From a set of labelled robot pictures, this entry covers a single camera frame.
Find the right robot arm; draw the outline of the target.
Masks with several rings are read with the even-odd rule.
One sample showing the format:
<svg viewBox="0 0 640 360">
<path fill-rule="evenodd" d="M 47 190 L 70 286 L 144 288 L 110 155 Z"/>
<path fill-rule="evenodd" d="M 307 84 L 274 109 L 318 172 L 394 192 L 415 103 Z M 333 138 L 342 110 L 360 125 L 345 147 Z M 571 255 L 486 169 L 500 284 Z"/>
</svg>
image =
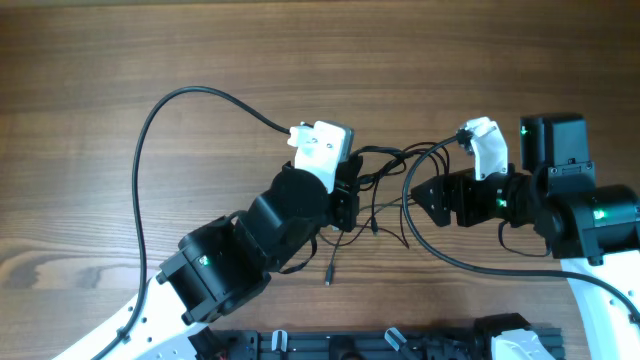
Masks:
<svg viewBox="0 0 640 360">
<path fill-rule="evenodd" d="M 455 142 L 473 156 L 473 167 L 419 185 L 412 183 L 417 169 L 411 167 L 402 201 L 415 201 L 439 227 L 451 222 L 471 227 L 491 219 L 514 228 L 530 225 L 560 269 L 480 267 L 445 255 L 418 231 L 416 240 L 437 258 L 471 272 L 567 280 L 591 357 L 638 358 L 638 195 L 626 185 L 597 185 L 582 115 L 524 116 L 519 130 L 521 172 L 508 160 L 498 124 L 476 118 L 426 152 L 432 155 Z"/>
</svg>

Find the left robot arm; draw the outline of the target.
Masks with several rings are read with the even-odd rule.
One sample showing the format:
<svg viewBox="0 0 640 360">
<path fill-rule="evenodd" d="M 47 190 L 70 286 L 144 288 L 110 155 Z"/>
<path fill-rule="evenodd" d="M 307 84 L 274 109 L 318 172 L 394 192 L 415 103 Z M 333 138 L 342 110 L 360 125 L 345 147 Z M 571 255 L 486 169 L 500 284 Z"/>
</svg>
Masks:
<svg viewBox="0 0 640 360">
<path fill-rule="evenodd" d="M 303 269 L 289 260 L 320 230 L 350 232 L 359 211 L 363 159 L 338 162 L 332 190 L 287 163 L 269 189 L 237 211 L 184 236 L 142 291 L 61 353 L 63 359 L 187 359 L 189 340 L 264 291 L 273 274 Z"/>
</svg>

